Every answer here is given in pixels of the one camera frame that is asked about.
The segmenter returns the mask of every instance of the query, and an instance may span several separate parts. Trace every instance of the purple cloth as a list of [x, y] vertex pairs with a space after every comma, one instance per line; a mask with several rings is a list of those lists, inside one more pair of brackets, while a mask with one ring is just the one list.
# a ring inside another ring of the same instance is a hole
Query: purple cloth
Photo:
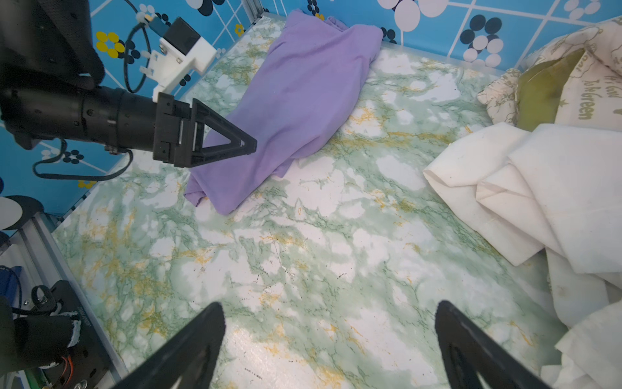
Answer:
[[[237, 208], [271, 174], [324, 146], [348, 119], [383, 38], [373, 26], [321, 21], [296, 10], [227, 120], [257, 139], [257, 151], [190, 170], [186, 199], [207, 196], [218, 213]], [[204, 146], [223, 144], [210, 131]]]

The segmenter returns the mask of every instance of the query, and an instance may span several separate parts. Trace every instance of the blue wall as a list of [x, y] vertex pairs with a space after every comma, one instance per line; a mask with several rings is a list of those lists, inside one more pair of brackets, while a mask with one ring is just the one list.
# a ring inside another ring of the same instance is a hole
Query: blue wall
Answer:
[[[184, 18], [211, 45], [219, 49], [218, 56], [228, 50], [251, 24], [240, 0], [142, 1], [132, 0], [139, 12], [155, 14], [168, 22], [173, 22], [177, 17]], [[123, 55], [119, 54], [124, 52], [128, 34], [137, 24], [137, 18], [143, 14], [137, 15], [124, 0], [90, 0], [90, 7], [93, 45], [106, 68], [102, 85], [124, 88], [123, 59], [119, 58]], [[148, 34], [152, 49], [158, 48], [159, 37], [151, 30], [148, 30]], [[141, 51], [146, 50], [142, 32], [134, 36], [130, 45], [135, 50], [132, 52], [135, 58], [128, 66], [128, 74], [130, 86], [136, 88], [142, 76], [139, 67], [146, 62], [141, 54]], [[185, 78], [173, 92], [177, 98], [200, 77], [190, 72]], [[151, 96], [155, 86], [154, 81], [147, 79], [139, 94]], [[57, 155], [59, 147], [60, 141], [56, 139], [41, 142], [35, 149], [26, 151], [14, 142], [8, 131], [0, 128], [0, 197], [23, 196], [11, 199], [20, 202], [25, 213], [35, 212], [40, 207], [33, 207], [28, 200], [22, 202], [24, 197], [35, 199], [48, 213], [67, 213], [94, 182], [47, 180], [33, 175], [32, 164]], [[118, 156], [111, 156], [100, 144], [68, 141], [68, 152], [70, 155], [62, 161], [39, 166], [39, 171], [97, 176], [108, 172], [119, 161]]]
[[[262, 0], [270, 8], [279, 0]], [[622, 0], [300, 0], [320, 18], [372, 24], [384, 40], [506, 70], [553, 38], [622, 14]]]

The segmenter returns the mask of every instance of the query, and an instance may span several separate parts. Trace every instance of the green marble surface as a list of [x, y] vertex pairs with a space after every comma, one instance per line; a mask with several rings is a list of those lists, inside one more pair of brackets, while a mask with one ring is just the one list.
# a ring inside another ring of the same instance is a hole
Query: green marble surface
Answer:
[[[283, 25], [263, 18], [185, 98], [230, 112]], [[491, 124], [475, 98], [491, 80], [383, 47], [328, 144], [232, 214], [193, 207], [188, 171], [137, 152], [54, 237], [129, 369], [212, 301], [227, 321], [213, 388], [446, 387], [442, 299], [534, 371], [559, 364], [542, 258], [512, 267], [421, 174]]]

